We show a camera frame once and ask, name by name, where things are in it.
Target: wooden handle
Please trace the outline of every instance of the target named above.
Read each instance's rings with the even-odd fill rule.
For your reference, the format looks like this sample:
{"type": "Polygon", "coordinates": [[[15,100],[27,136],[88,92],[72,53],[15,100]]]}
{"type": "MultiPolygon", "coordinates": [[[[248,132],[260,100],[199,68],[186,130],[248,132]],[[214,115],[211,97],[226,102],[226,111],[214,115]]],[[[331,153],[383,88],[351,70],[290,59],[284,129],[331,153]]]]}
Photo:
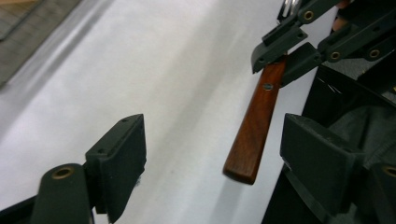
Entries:
{"type": "Polygon", "coordinates": [[[224,164],[223,173],[231,179],[249,185],[256,180],[284,70],[285,58],[262,72],[224,164]]]}

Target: knife handle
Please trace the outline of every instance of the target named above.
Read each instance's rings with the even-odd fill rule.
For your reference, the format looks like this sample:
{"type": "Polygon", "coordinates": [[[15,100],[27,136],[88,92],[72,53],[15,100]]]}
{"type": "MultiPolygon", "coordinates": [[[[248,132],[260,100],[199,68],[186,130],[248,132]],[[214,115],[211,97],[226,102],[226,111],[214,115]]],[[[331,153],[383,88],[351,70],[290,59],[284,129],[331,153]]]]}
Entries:
{"type": "Polygon", "coordinates": [[[247,112],[224,164],[223,173],[233,180],[253,185],[259,170],[276,97],[285,71],[285,58],[262,71],[247,112]]]}

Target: white surface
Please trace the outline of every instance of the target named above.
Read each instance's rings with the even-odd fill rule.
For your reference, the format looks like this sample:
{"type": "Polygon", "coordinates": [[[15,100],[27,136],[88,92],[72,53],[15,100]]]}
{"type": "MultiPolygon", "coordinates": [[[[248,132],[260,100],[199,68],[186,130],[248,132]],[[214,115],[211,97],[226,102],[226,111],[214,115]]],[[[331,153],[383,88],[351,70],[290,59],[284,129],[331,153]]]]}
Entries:
{"type": "MultiPolygon", "coordinates": [[[[146,172],[118,223],[261,223],[282,166],[284,114],[301,113],[313,73],[280,91],[255,185],[221,170],[259,77],[250,54],[280,4],[117,0],[66,38],[67,53],[40,54],[44,46],[0,91],[0,209],[35,195],[52,167],[83,163],[119,119],[143,113],[146,172]]],[[[332,18],[305,29],[311,42],[332,18]]]]}

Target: screw hole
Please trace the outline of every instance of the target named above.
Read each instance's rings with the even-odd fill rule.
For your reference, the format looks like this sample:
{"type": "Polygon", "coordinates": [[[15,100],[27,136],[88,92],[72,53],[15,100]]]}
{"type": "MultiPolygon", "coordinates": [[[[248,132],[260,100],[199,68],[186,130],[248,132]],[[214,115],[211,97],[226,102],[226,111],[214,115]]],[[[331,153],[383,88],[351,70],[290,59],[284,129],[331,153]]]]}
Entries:
{"type": "Polygon", "coordinates": [[[396,168],[395,167],[385,166],[385,167],[383,167],[383,170],[387,175],[396,177],[396,168]]]}
{"type": "Polygon", "coordinates": [[[266,91],[270,91],[274,86],[271,83],[264,83],[264,85],[262,85],[262,87],[266,90],[266,91]]]}
{"type": "Polygon", "coordinates": [[[62,167],[59,170],[52,173],[53,179],[65,179],[73,174],[74,168],[71,166],[62,167]]]}
{"type": "Polygon", "coordinates": [[[373,49],[372,51],[370,51],[370,57],[371,58],[376,58],[379,56],[379,50],[378,49],[373,49]]]}

